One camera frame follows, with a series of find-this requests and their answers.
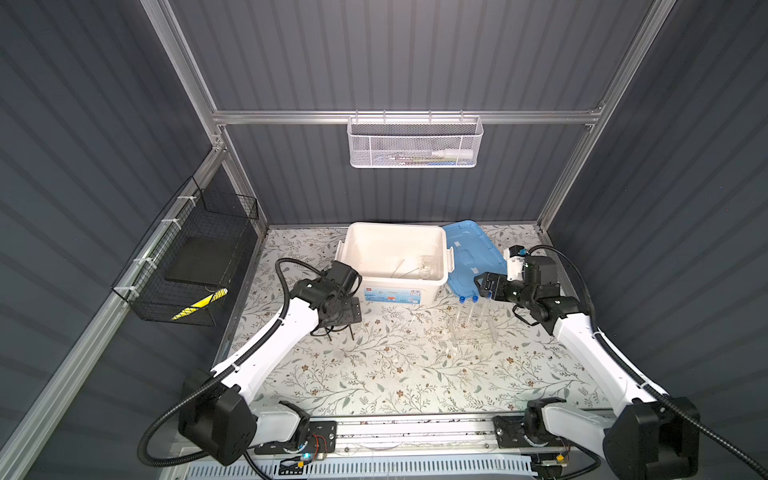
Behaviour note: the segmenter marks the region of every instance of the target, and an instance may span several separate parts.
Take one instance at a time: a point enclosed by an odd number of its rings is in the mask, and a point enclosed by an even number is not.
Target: blue plastic lid
[[[465,298],[479,295],[475,277],[481,273],[506,275],[506,260],[478,224],[464,220],[442,229],[447,247],[453,248],[455,268],[448,274],[448,286],[454,295]]]

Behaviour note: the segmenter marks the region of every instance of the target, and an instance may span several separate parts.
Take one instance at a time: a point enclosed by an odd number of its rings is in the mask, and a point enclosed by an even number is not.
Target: white cable tie
[[[163,220],[160,220],[160,222],[161,222],[161,223],[164,223],[164,222],[171,222],[171,223],[173,223],[174,225],[176,225],[177,227],[179,227],[179,231],[181,231],[181,224],[179,223],[179,219],[177,219],[177,218],[165,218],[165,219],[163,219]]]
[[[197,202],[195,201],[195,200],[197,200],[197,197],[195,197],[194,195],[193,196],[184,196],[183,195],[183,196],[177,197],[177,198],[185,198],[185,199],[189,200],[190,202],[192,202],[192,206],[193,207],[197,206]]]

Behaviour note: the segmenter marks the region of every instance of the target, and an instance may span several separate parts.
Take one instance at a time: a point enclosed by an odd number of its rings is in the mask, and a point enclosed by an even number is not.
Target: white wire basket
[[[480,117],[350,117],[349,162],[355,168],[470,168],[482,139]]]

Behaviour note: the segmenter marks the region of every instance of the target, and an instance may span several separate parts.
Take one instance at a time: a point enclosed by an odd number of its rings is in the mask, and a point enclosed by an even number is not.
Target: white plastic box
[[[445,230],[425,225],[353,223],[336,260],[362,275],[360,301],[432,306],[453,271]]]

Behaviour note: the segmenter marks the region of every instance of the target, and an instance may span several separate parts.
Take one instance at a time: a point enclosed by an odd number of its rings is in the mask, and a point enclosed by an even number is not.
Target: aluminum frame
[[[464,117],[480,117],[483,124],[594,125],[600,119],[599,109],[573,111],[286,111],[286,110],[217,110],[214,121],[219,125],[299,124],[346,125],[352,118],[360,123],[459,123]]]
[[[624,96],[624,92],[627,91],[629,84],[632,82],[632,78],[637,73],[643,58],[650,49],[650,46],[654,43],[656,36],[661,30],[661,26],[667,20],[672,8],[674,7],[676,0],[654,0],[654,3],[650,6],[648,13],[643,19],[643,23],[640,29],[637,31],[632,44],[627,50],[627,54],[621,61],[616,75],[608,85],[608,90],[601,102],[602,109],[600,118],[592,127],[588,129],[581,136],[581,139],[576,145],[571,158],[565,165],[560,178],[554,186],[547,203],[541,210],[538,216],[538,223],[541,225],[543,231],[547,231],[554,221],[555,215],[558,214],[558,210],[565,201],[565,197],[568,192],[571,191],[576,182],[581,169],[587,163],[587,159],[594,150],[594,146],[597,144],[600,136],[603,134],[606,125],[611,120],[616,107],[619,105],[621,98]]]
[[[211,144],[221,141],[230,152],[230,157],[224,161],[223,168],[234,186],[235,193],[258,198],[253,185],[248,180],[243,163],[234,149],[232,140],[213,118],[216,103],[210,90],[208,90],[200,68],[197,66],[169,0],[141,0],[141,6],[144,7],[152,27],[160,38],[163,49],[174,66],[176,75],[178,75],[184,91],[187,92],[190,103],[197,112],[197,117],[200,119]],[[269,222],[261,210],[260,204],[258,204],[258,208],[257,230],[261,236],[266,235]]]
[[[205,187],[210,183],[226,156],[223,145],[213,147],[195,172],[194,179],[187,182],[163,218],[174,219],[198,185]],[[139,251],[139,258],[145,257],[157,246],[165,230],[175,228],[171,224],[170,221],[158,222],[157,228]],[[140,269],[139,263],[132,263],[120,284],[129,284]],[[119,295],[110,292],[0,451],[2,480],[21,480],[25,477],[130,310]]]

